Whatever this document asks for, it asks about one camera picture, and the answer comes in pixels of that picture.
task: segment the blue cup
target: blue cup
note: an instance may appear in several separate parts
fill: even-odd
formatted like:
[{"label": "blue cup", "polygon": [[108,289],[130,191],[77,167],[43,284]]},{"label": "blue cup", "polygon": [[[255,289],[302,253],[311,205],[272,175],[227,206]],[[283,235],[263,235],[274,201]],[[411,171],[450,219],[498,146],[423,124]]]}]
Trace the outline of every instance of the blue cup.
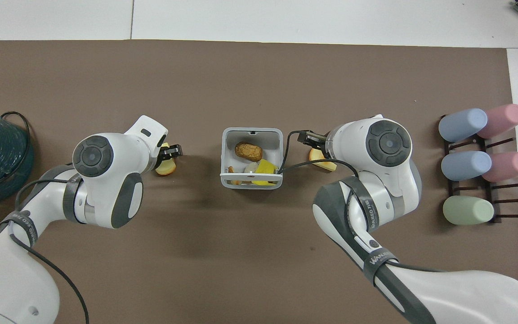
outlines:
[{"label": "blue cup", "polygon": [[491,157],[478,150],[451,153],[441,162],[442,173],[452,181],[475,178],[490,169]]},{"label": "blue cup", "polygon": [[487,114],[479,108],[465,109],[447,115],[439,122],[439,133],[448,142],[474,135],[487,125]]}]

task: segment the white floor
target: white floor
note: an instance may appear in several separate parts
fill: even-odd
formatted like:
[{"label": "white floor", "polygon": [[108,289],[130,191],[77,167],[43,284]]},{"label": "white floor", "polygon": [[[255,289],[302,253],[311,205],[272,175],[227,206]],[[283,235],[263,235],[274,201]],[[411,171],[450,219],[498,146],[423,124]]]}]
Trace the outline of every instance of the white floor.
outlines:
[{"label": "white floor", "polygon": [[2,40],[129,38],[502,47],[518,103],[508,0],[0,0]]}]

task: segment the potato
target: potato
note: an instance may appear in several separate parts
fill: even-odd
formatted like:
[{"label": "potato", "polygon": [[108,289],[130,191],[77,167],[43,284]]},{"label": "potato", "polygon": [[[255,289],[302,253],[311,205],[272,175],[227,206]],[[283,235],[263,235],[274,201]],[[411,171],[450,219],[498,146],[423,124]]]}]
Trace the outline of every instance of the potato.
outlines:
[{"label": "potato", "polygon": [[246,158],[252,162],[258,162],[263,158],[263,150],[259,146],[251,143],[239,142],[235,146],[235,155],[240,158]]}]

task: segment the plastic cup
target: plastic cup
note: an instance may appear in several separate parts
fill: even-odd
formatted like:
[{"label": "plastic cup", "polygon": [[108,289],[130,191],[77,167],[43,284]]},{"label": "plastic cup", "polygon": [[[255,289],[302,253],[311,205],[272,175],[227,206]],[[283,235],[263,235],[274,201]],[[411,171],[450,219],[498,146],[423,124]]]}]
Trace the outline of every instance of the plastic cup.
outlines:
[{"label": "plastic cup", "polygon": [[518,104],[506,104],[485,111],[487,125],[477,132],[482,138],[495,137],[518,125]]},{"label": "plastic cup", "polygon": [[450,196],[442,205],[442,213],[455,225],[475,225],[490,221],[495,214],[495,208],[481,198]]},{"label": "plastic cup", "polygon": [[488,182],[518,177],[518,152],[491,154],[491,169],[483,174]]},{"label": "plastic cup", "polygon": [[444,140],[456,142],[474,135],[487,125],[487,114],[479,108],[465,109],[441,119],[439,133]]},{"label": "plastic cup", "polygon": [[489,154],[481,151],[451,153],[441,162],[443,174],[452,181],[472,179],[491,169]]}]

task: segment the white basket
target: white basket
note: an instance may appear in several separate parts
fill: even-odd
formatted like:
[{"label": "white basket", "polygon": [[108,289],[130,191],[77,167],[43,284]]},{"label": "white basket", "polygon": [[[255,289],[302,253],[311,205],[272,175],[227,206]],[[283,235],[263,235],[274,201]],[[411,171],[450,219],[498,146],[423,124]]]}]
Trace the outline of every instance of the white basket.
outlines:
[{"label": "white basket", "polygon": [[[249,142],[260,146],[263,159],[274,164],[278,169],[283,162],[283,133],[276,128],[230,127],[223,131],[221,145],[221,184],[231,189],[277,189],[283,183],[282,174],[246,174],[243,170],[251,161],[235,154],[235,146],[239,142]],[[229,173],[228,168],[240,173]],[[272,181],[273,186],[259,186],[253,183],[231,184],[231,180],[240,181]]]}]

